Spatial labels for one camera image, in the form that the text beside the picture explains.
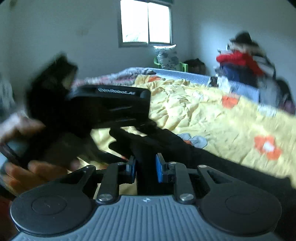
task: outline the white wall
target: white wall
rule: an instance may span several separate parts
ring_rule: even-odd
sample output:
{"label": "white wall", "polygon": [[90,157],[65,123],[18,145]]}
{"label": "white wall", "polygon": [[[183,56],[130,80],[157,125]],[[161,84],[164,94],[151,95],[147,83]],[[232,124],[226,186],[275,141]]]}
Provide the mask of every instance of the white wall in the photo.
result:
{"label": "white wall", "polygon": [[9,2],[4,1],[0,4],[0,73],[5,79],[9,79],[9,35]]}
{"label": "white wall", "polygon": [[[30,77],[61,51],[78,65],[78,77],[153,66],[153,47],[118,47],[119,2],[18,0],[11,12],[10,74],[15,91],[22,92]],[[189,8],[184,0],[175,0],[172,7],[173,41],[182,61],[191,57]]]}
{"label": "white wall", "polygon": [[193,55],[213,74],[217,49],[225,49],[239,31],[251,38],[275,63],[296,96],[296,8],[287,0],[193,0]]}

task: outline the logo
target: logo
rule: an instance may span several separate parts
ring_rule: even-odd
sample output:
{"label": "logo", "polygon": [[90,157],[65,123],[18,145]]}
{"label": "logo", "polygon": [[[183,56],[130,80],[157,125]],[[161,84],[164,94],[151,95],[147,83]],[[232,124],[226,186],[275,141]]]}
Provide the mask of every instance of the logo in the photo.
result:
{"label": "logo", "polygon": [[105,93],[119,93],[119,94],[127,94],[127,95],[135,95],[135,92],[127,92],[127,91],[120,91],[120,90],[113,90],[113,89],[103,89],[98,88],[99,92],[105,92]]}
{"label": "logo", "polygon": [[150,201],[151,201],[151,199],[148,198],[148,197],[146,197],[146,198],[143,199],[143,202],[145,202],[145,203],[150,202]]}

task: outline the window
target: window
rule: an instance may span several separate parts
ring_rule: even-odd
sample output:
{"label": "window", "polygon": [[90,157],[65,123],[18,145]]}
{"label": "window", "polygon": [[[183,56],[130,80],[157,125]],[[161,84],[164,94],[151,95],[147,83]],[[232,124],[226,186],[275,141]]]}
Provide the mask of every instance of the window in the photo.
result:
{"label": "window", "polygon": [[171,44],[170,7],[139,0],[120,1],[119,46]]}

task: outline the gray ribbed plate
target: gray ribbed plate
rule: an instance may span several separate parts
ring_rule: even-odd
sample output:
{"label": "gray ribbed plate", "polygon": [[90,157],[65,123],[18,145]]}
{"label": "gray ribbed plate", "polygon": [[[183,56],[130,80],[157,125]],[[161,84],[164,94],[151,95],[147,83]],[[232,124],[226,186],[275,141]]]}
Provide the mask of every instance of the gray ribbed plate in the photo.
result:
{"label": "gray ribbed plate", "polygon": [[273,233],[234,237],[200,217],[196,207],[182,205],[172,196],[121,196],[100,206],[90,221],[72,233],[41,238],[20,233],[14,241],[280,241]]}

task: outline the yellow bedsheet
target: yellow bedsheet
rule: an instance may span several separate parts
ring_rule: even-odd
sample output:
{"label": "yellow bedsheet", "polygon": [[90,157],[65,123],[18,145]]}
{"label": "yellow bedsheet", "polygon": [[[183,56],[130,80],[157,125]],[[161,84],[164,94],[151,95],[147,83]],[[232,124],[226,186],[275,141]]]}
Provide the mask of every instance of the yellow bedsheet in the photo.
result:
{"label": "yellow bedsheet", "polygon": [[[257,111],[257,104],[241,97],[238,105],[226,109],[221,104],[224,95],[217,88],[208,88],[181,80],[159,80],[148,83],[149,76],[138,76],[136,87],[151,91],[150,118],[161,128],[175,134],[203,136],[204,148],[217,156],[251,167],[276,177],[289,176],[296,187],[296,118],[282,111],[266,117]],[[137,133],[132,127],[129,132]],[[108,148],[113,138],[109,129],[92,134],[100,149]],[[254,137],[274,136],[282,154],[269,161],[254,148]]]}

